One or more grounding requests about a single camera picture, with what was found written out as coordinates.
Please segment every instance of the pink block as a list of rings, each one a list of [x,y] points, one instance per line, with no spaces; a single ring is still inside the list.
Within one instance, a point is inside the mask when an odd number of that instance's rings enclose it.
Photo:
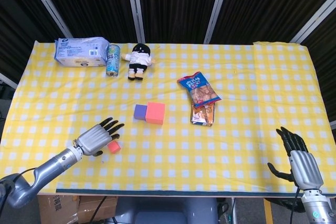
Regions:
[[[149,102],[147,104],[146,122],[163,124],[164,103]]]
[[[107,145],[108,149],[110,150],[111,153],[116,153],[119,151],[121,148],[116,140],[112,141]]]

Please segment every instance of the can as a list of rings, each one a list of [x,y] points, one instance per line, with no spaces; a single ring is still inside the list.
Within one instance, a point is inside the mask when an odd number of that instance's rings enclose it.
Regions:
[[[107,50],[106,74],[108,76],[118,76],[120,61],[120,47],[109,45]]]

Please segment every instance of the doll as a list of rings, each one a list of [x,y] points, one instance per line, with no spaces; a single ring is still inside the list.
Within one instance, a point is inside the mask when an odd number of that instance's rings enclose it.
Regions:
[[[122,55],[121,58],[130,62],[128,70],[128,79],[133,81],[143,80],[143,73],[152,63],[151,50],[145,44],[137,44],[131,54]]]

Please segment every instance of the table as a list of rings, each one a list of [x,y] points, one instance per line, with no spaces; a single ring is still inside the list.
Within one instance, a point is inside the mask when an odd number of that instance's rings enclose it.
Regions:
[[[131,52],[134,44],[118,44]],[[83,157],[42,193],[192,196],[292,195],[294,184],[267,162],[290,170],[275,129],[301,135],[319,164],[329,196],[336,192],[336,146],[306,47],[149,44],[157,63],[142,82],[108,77],[104,67],[66,68],[55,45],[35,42],[15,92],[0,145],[0,176],[36,167],[81,133],[113,116],[125,127],[122,149]],[[212,127],[190,123],[190,100],[177,79],[201,71],[222,98]],[[133,118],[135,104],[166,105],[162,126]],[[33,182],[33,175],[25,175]]]

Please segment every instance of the black curtain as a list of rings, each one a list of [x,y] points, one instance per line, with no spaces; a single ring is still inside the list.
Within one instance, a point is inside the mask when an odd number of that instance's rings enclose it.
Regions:
[[[289,42],[326,0],[224,0],[211,43]]]
[[[215,0],[140,0],[146,42],[202,44]]]
[[[336,10],[301,43],[309,49],[329,121],[336,120]]]
[[[130,0],[52,0],[72,35],[136,42]]]
[[[63,35],[41,0],[0,0],[0,8],[0,73],[18,83],[34,41]]]

